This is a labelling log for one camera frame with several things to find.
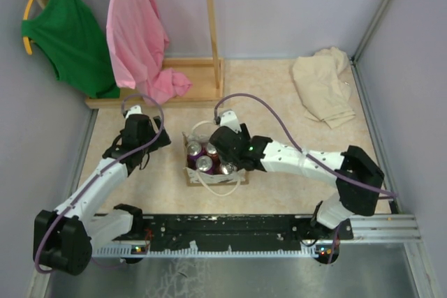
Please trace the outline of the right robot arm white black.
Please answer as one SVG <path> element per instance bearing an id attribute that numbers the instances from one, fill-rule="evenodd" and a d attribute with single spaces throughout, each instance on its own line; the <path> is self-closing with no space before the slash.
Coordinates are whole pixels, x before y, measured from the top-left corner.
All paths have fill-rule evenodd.
<path id="1" fill-rule="evenodd" d="M 305 151 L 227 126 L 214 131 L 210 143 L 224 162 L 239 170 L 294 174 L 335 188 L 299 228 L 304 239 L 328 239 L 350 217 L 370 217 L 376 211 L 384 173 L 360 147 L 349 146 L 343 152 Z"/>

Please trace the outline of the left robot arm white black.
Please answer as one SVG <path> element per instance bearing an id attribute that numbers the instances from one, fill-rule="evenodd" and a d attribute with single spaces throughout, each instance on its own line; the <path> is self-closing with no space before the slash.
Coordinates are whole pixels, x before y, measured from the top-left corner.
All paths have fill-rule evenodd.
<path id="1" fill-rule="evenodd" d="M 127 113 L 124 129 L 86 182 L 56 209 L 36 216 L 33 260 L 38 273 L 59 270 L 77 276 L 95 250 L 124 235 L 132 240 L 144 235 L 145 222 L 137 207 L 119 204 L 99 219 L 94 216 L 135 169 L 147 166 L 153 151 L 170 144 L 163 122 L 161 116 Z"/>

